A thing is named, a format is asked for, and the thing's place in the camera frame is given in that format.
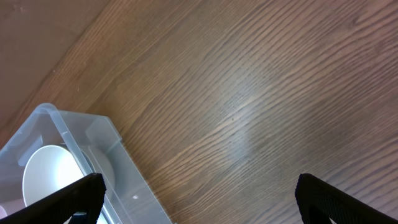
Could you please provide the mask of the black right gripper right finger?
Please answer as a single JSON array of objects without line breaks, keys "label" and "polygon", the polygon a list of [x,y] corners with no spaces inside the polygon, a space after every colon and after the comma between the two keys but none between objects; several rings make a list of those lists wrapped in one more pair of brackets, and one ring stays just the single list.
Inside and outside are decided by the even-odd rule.
[{"label": "black right gripper right finger", "polygon": [[295,198],[304,224],[397,224],[397,220],[362,203],[312,174],[300,174]]}]

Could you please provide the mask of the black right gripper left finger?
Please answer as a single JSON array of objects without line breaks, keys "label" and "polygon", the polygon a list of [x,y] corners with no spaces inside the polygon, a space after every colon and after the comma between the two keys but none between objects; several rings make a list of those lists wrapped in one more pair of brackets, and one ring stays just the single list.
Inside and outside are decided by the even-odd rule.
[{"label": "black right gripper left finger", "polygon": [[101,214],[105,193],[103,176],[91,173],[1,219],[1,224],[95,224]]}]

